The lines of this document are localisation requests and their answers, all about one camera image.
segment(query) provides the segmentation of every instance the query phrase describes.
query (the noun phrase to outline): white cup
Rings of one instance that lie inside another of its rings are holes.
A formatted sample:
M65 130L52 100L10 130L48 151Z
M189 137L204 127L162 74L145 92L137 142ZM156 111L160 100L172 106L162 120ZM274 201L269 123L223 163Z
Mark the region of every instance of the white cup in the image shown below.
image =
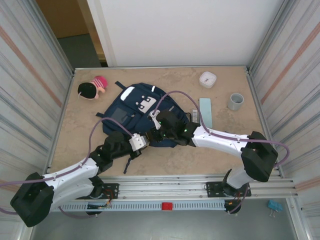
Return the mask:
M244 101L245 98L240 93L232 93L227 106L230 110L237 111L242 106Z

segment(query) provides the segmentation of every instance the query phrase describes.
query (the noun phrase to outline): marble-patterned surface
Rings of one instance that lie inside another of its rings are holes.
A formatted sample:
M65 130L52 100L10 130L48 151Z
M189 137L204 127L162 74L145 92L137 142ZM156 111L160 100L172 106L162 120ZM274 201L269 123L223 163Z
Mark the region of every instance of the marble-patterned surface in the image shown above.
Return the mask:
M199 77L205 71L216 74L213 88L206 89L199 84ZM89 82L95 76L104 76L108 88L99 99L78 98L78 85ZM99 120L97 112L104 113L121 89L115 85L120 81L125 86L134 83L156 85L166 92L180 90L189 94L195 101L210 98L213 128L235 134L262 132L256 107L250 92L243 67L186 67L186 68L144 68L77 70L72 86L66 113L62 123L51 172L61 170L83 159L88 152L88 137L94 124ZM244 96L244 104L239 111L227 108L232 93ZM182 94L172 97L184 109L191 112L193 104ZM92 137L92 147L103 144L106 135L102 123ZM113 167L102 176L123 175L128 157L114 160ZM177 146L175 148L148 147L142 155L134 159L126 175L176 175L176 174L218 174L242 165L242 161L230 154L204 147Z

